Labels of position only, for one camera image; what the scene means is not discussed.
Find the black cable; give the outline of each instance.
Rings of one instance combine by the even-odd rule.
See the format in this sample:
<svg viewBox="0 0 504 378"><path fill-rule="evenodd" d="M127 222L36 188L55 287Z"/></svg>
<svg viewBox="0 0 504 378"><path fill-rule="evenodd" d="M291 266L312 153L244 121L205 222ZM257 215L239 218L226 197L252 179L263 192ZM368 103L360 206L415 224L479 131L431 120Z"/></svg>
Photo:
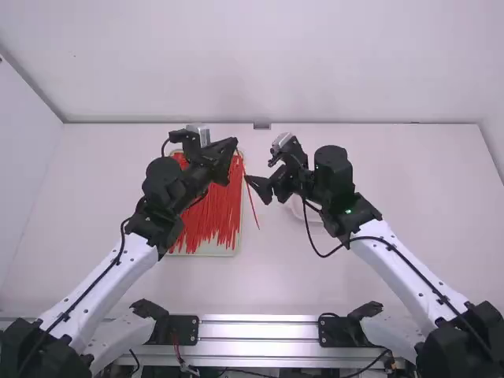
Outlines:
<svg viewBox="0 0 504 378"><path fill-rule="evenodd" d="M84 291L84 293L64 312L62 313L52 325L50 325L40 336L39 341L35 343L35 345L30 349L28 352L28 355L26 358L23 360L19 371L18 371L18 376L21 376L26 367L28 366L28 363L30 360L35 356L39 348L42 346L43 342L46 340L47 335L51 333L53 329L57 327L58 324L60 324L62 321L68 320L70 313L79 305L79 303L82 302L82 300L95 288L95 286L100 282L100 280L103 279L103 277L112 269L115 265L120 264L120 257L122 256L124 252L124 244L126 243L126 236L124 234L124 226L126 223L130 220L130 218L127 218L123 220L120 224L120 249L119 253L117 256L110 262L110 265L107 266L107 268L96 278L96 280L93 281L93 283Z"/></svg>
<svg viewBox="0 0 504 378"><path fill-rule="evenodd" d="M370 370L373 365L375 365L385 354L387 354L389 352L390 352L389 349L384 350L383 352L378 354L378 357L376 357L374 360L372 360L372 362L369 365L367 365L366 367L358 370L357 372L352 372L351 374L349 374L347 376L340 376L339 378L352 378L354 376L358 376L358 375L362 374L363 372Z"/></svg>
<svg viewBox="0 0 504 378"><path fill-rule="evenodd" d="M312 239L312 234L311 232L309 231L309 225L308 225L308 217L306 216L306 200L304 197L302 197L302 215L304 216L305 218L305 227L306 227L306 234L308 235L308 240L309 240L309 243L312 245L312 248L313 250L315 251L315 253L317 254L317 256L319 258L328 258L329 256L332 256L333 254L335 254L338 250L341 250L344 245L343 244L339 244L336 248L334 248L333 250L327 252L326 254L321 254L318 249L315 247L315 244L313 243L313 239Z"/></svg>
<svg viewBox="0 0 504 378"><path fill-rule="evenodd" d="M139 361L138 357L136 357L136 354L135 354L135 352L133 350L130 349L129 353L135 359L136 368L135 368L135 370L133 370L132 372L130 372L128 376L134 376L135 373L140 370L140 361Z"/></svg>
<svg viewBox="0 0 504 378"><path fill-rule="evenodd" d="M161 156L165 157L165 147L169 143L170 138L166 139L163 144L161 145Z"/></svg>
<svg viewBox="0 0 504 378"><path fill-rule="evenodd" d="M235 368L226 368L227 372L242 372L243 374L249 374L251 376L262 376L263 378L278 378L278 376L269 376L268 374L261 374L259 372L247 372L246 370L242 369L235 369Z"/></svg>
<svg viewBox="0 0 504 378"><path fill-rule="evenodd" d="M225 373L225 372L227 372L227 371L228 371L228 368L225 368L223 371L219 372L219 374L218 374L218 375L216 375L216 376L212 376L212 377L210 377L210 378L220 378L220 377L221 377L221 376L223 376L223 375L224 375L224 373Z"/></svg>
<svg viewBox="0 0 504 378"><path fill-rule="evenodd" d="M328 252L327 254L321 254L317 250L317 248L313 244L312 236L311 236L311 234L309 232L309 225L308 225L308 218L306 217L306 205L305 205L305 203L306 203L306 200L303 199L303 207L302 207L302 209L303 209L303 214L305 216L306 233L308 234L309 242L312 245L312 248L315 251L315 253L320 258L328 258L332 254L334 254L337 250L343 248L344 245L343 244L338 245L335 249L333 249L332 251ZM409 268L411 270L413 270L425 282L425 284L427 286L429 286L429 288L432 290L432 292L439 297L439 300L442 303L444 303L444 304L447 305L447 307L455 314L455 316L457 317L457 319L459 319L459 321L461 323L463 323L463 325L467 328L467 330L469 331L469 333L471 333L472 336L474 337L474 339L480 344L481 348L483 349L483 351L485 352L485 354L490 358L490 360L492 362L496 362L496 360L494 358L494 355L493 355L490 347L484 342L484 340L481 338L481 336L476 332L476 330L471 326L471 324L469 324L469 322L462 316L462 314L455 308L455 306L451 304L451 302L448 299L448 297L445 296L445 295L443 295L441 293L441 291L439 291L438 288L436 286L434 286L432 284L432 282L429 281L428 278L426 276L424 276L424 274L420 270L418 270L418 268L410 260L408 260L406 258L406 256L404 256L401 252L399 252L399 250L393 244L391 244L387 240L379 238L377 236L356 236L354 238L351 238L349 240L349 243L355 242L357 240L375 240L377 242L385 244L389 250L393 250L406 263L406 265L408 265Z"/></svg>
<svg viewBox="0 0 504 378"><path fill-rule="evenodd" d="M311 208L311 210L313 210L314 212L319 213L319 214L321 213L321 210L320 210L320 209L316 208L315 206L313 206L313 205L312 205L311 203L309 203L308 201L303 200L303 202L304 202L304 203L305 203L305 204L306 204L309 208Z"/></svg>

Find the metal frame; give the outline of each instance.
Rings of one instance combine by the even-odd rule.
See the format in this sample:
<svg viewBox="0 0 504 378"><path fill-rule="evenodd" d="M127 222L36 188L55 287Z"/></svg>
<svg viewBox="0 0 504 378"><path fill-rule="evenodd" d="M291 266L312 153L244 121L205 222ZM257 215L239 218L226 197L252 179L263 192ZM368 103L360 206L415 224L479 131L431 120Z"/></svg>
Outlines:
<svg viewBox="0 0 504 378"><path fill-rule="evenodd" d="M340 368L365 367L381 348L322 348L314 315L202 315L196 346L182 346L184 360L194 366ZM13 321L0 318L0 328ZM97 334L111 320L100 325ZM133 348L142 365L176 366L172 346L143 345ZM118 365L135 365L130 354ZM405 360L397 358L399 368ZM375 369L382 369L378 362Z"/></svg>

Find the black joint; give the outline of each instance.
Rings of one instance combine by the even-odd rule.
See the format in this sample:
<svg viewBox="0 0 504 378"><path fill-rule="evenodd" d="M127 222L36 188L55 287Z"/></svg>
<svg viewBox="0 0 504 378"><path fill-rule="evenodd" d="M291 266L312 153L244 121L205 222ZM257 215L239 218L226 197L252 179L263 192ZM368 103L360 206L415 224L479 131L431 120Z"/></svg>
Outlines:
<svg viewBox="0 0 504 378"><path fill-rule="evenodd" d="M333 196L355 192L352 164L347 150L339 146L323 146L315 152L315 183Z"/></svg>
<svg viewBox="0 0 504 378"><path fill-rule="evenodd" d="M82 355L80 356L80 359L82 360L82 362L87 366L91 366L91 364L93 363L93 361L95 360L95 356L93 356L92 354L85 354L85 355Z"/></svg>
<svg viewBox="0 0 504 378"><path fill-rule="evenodd" d="M182 128L180 130L175 130L173 132L169 132L168 136L170 138L171 143L180 143L185 140L196 140L197 139L198 145L199 145L199 134L197 132L191 132L185 128Z"/></svg>
<svg viewBox="0 0 504 378"><path fill-rule="evenodd" d="M374 317L375 315L378 315L383 311L384 311L383 304L376 301L371 301L349 313L348 317L351 319L355 319L356 321L361 321L365 317Z"/></svg>
<svg viewBox="0 0 504 378"><path fill-rule="evenodd" d="M351 233L357 233L360 227L369 221L381 221L381 213L360 193L344 196L329 196L322 203L321 217L324 228L330 236L350 249L348 240Z"/></svg>
<svg viewBox="0 0 504 378"><path fill-rule="evenodd" d="M175 244L182 230L182 218L159 217L156 213L148 211L133 214L124 228L127 235L133 232L147 239L149 246L156 246L159 260L166 254L168 248Z"/></svg>
<svg viewBox="0 0 504 378"><path fill-rule="evenodd" d="M167 310L146 299L140 299L133 303L130 309L133 309L133 313L143 319L152 317L155 321L160 321L169 317L169 312Z"/></svg>
<svg viewBox="0 0 504 378"><path fill-rule="evenodd" d="M425 345L424 342L416 343L415 344L415 352L417 352L417 354L420 354L420 352L424 348L424 345Z"/></svg>
<svg viewBox="0 0 504 378"><path fill-rule="evenodd" d="M384 367L387 370L396 370L394 356L388 356L384 360Z"/></svg>
<svg viewBox="0 0 504 378"><path fill-rule="evenodd" d="M72 337L65 334L60 338L60 340L62 343L66 344L66 345L70 345L70 343L72 342Z"/></svg>
<svg viewBox="0 0 504 378"><path fill-rule="evenodd" d="M146 179L142 190L148 204L159 208L168 208L175 198L185 193L177 180L182 176L179 163L172 157L154 159L146 170Z"/></svg>
<svg viewBox="0 0 504 378"><path fill-rule="evenodd" d="M441 328L441 327L450 327L450 323L446 321L444 317L438 317L435 321L434 324Z"/></svg>
<svg viewBox="0 0 504 378"><path fill-rule="evenodd" d="M68 336L56 339L41 330L37 324L23 319L15 320L5 330L2 338L0 376L18 377L19 368L24 364L23 377L91 378L89 365L83 363L81 356L68 345L68 341ZM30 351L35 345L38 348L33 355Z"/></svg>

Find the bundle of red straws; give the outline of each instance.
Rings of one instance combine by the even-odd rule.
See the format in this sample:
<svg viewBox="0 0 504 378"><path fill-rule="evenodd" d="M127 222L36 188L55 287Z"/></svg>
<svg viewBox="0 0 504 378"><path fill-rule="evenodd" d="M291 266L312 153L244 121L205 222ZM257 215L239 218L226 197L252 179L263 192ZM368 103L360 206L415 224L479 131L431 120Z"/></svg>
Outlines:
<svg viewBox="0 0 504 378"><path fill-rule="evenodd" d="M182 169L187 167L182 153L175 152L170 156L179 162ZM183 253L184 246L186 254L196 254L203 242L209 243L215 239L218 246L225 246L226 250L235 249L241 225L244 174L243 158L236 154L229 169L229 185L222 187L215 183L210 184L206 197L183 212L182 221L185 227L176 244L170 249L170 254Z"/></svg>

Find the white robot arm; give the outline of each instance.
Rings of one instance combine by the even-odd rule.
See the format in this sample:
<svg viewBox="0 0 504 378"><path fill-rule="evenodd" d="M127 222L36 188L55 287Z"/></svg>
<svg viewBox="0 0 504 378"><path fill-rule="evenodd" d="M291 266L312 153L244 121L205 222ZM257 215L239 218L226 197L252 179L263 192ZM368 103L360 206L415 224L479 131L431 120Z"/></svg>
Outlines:
<svg viewBox="0 0 504 378"><path fill-rule="evenodd" d="M291 133L279 135L270 152L270 168L279 161L284 164L269 178L246 176L262 201L268 205L275 195L285 203L293 194L301 196L309 241L319 257L326 258L340 247L350 249L351 245L353 252L374 268L401 299L426 338L424 343L412 343L414 338L408 339L409 335L386 326L386 319L374 317L376 311L372 311L357 319L367 343L389 348L416 362L424 378L501 376L504 321L500 312L488 302L474 306L398 240L381 213L355 192L353 167L345 149L319 148L313 171L309 170L300 142ZM320 214L329 235L342 243L326 255L313 244L307 206ZM350 314L348 318L355 321ZM322 321L319 319L319 333Z"/></svg>
<svg viewBox="0 0 504 378"><path fill-rule="evenodd" d="M113 266L112 272L99 280L89 294L73 307L67 321L57 322L61 314L67 311L71 304L76 303L117 258L121 242L71 294L39 317L39 321L42 321L40 329L56 339L69 338L69 346L77 354L93 356L90 364L93 376L133 346L146 343L152 335L158 317L153 314L141 317L135 314L135 308L102 326L99 334L95 334L103 318L124 293L158 262L157 248L149 246L147 242L147 239L136 234L126 235L120 264Z"/></svg>

